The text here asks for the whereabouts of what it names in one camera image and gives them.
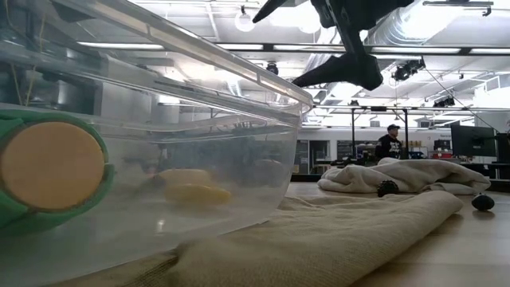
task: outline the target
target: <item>black t-shirt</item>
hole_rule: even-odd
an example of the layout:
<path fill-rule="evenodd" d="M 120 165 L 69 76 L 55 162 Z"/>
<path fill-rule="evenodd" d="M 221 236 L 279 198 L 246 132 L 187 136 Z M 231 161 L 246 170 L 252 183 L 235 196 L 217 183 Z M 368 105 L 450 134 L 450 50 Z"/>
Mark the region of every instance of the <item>black t-shirt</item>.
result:
<path fill-rule="evenodd" d="M 392 138 L 390 135 L 381 137 L 375 147 L 375 156 L 384 159 L 391 157 L 400 159 L 400 152 L 402 151 L 402 144 L 399 140 Z"/>

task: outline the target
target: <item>person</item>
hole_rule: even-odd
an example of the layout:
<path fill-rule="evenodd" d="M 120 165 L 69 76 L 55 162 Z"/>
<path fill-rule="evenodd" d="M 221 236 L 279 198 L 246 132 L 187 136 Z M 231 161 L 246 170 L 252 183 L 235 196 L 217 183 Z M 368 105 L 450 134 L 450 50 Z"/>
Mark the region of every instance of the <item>person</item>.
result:
<path fill-rule="evenodd" d="M 402 144 L 397 140 L 399 129 L 400 127 L 395 124 L 388 127 L 388 134 L 381 137 L 375 147 L 375 157 L 378 159 L 384 159 L 386 157 L 400 159 Z"/>

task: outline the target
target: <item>monitor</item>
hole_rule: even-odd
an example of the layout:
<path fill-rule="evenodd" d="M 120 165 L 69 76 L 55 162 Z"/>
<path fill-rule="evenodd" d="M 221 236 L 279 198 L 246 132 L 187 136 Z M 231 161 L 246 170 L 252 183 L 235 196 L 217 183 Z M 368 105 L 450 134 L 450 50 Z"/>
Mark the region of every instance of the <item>monitor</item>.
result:
<path fill-rule="evenodd" d="M 452 126 L 454 155 L 496 156 L 496 138 L 493 128 Z"/>

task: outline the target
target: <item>beige towel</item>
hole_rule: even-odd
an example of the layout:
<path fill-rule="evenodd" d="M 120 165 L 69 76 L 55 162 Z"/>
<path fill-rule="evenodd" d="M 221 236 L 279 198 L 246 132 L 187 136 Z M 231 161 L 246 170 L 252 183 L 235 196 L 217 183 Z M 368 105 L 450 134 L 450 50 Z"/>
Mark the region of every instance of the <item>beige towel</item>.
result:
<path fill-rule="evenodd" d="M 286 199 L 267 223 L 180 246 L 151 286 L 348 286 L 461 208 L 444 191 Z"/>
<path fill-rule="evenodd" d="M 374 193 L 383 180 L 393 180 L 401 192 L 432 190 L 454 195 L 474 195 L 491 185 L 478 172 L 436 159 L 382 159 L 375 167 L 330 169 L 317 184 L 325 191 Z"/>

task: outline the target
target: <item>wooden floor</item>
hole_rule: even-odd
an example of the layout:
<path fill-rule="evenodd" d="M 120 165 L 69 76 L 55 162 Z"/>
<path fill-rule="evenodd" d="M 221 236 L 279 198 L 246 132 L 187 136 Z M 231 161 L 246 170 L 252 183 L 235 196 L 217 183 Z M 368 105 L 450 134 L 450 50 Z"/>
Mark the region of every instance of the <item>wooden floor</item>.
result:
<path fill-rule="evenodd" d="M 288 190 L 290 196 L 323 194 L 316 183 L 292 183 Z M 510 286 L 510 194 L 489 194 L 496 201 L 492 213 L 461 197 L 458 214 L 353 287 Z"/>

